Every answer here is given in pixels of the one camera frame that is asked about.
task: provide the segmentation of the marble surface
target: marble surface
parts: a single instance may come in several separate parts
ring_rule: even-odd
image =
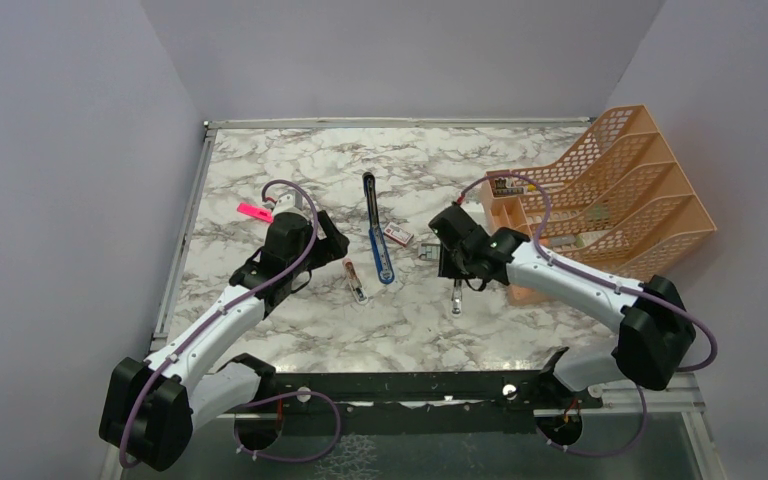
[[[355,303],[343,267],[314,272],[310,285],[247,332],[217,364],[243,352],[288,372],[393,372],[540,368],[554,348],[610,336],[563,304],[511,307],[501,286],[464,289],[453,317],[450,280],[417,258],[433,241],[428,221],[486,170],[545,165],[583,127],[331,128],[221,130],[208,169],[170,335],[213,303],[231,273],[263,242],[267,224],[237,213],[259,204],[274,178],[300,183],[351,241],[349,257],[367,293]],[[361,175],[376,176],[382,225],[415,234],[407,248],[388,242],[396,281],[378,282],[367,237]],[[282,193],[276,187],[275,194]],[[477,201],[477,192],[472,200]]]

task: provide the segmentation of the lavender wall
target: lavender wall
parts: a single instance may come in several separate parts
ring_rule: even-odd
[[[598,115],[663,0],[143,0],[202,115]]]
[[[729,478],[768,478],[768,2],[667,0],[609,101],[632,103],[720,228],[673,276],[722,346],[699,381]]]
[[[0,478],[97,478],[202,135],[136,0],[0,1]]]

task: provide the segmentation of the small box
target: small box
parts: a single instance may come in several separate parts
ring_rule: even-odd
[[[411,238],[413,238],[412,233],[406,232],[393,222],[388,223],[387,226],[384,227],[384,235],[403,247],[407,247]]]

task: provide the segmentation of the marker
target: marker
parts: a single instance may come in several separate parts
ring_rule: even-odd
[[[355,272],[355,266],[348,258],[343,259],[343,267],[346,269],[346,279],[349,281],[349,289],[352,291],[355,300],[358,303],[365,303],[369,297],[366,296],[366,292],[363,291],[363,285],[360,283],[360,279]]]
[[[254,205],[249,205],[248,203],[241,203],[237,207],[237,211],[243,215],[248,215],[258,220],[263,220],[267,223],[272,223],[272,212],[265,208],[255,207]]]

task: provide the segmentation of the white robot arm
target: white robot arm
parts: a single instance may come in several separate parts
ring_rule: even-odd
[[[625,378],[663,390],[696,338],[693,324],[674,313],[683,311],[684,304],[663,277],[644,283],[566,258],[561,265],[557,254],[520,232],[501,228],[488,235],[457,203],[429,226],[443,244],[444,261],[454,265],[456,278],[537,289],[617,334],[616,340],[556,353],[543,372],[542,386],[549,395],[565,398],[590,385]],[[665,303],[676,308],[665,308]]]

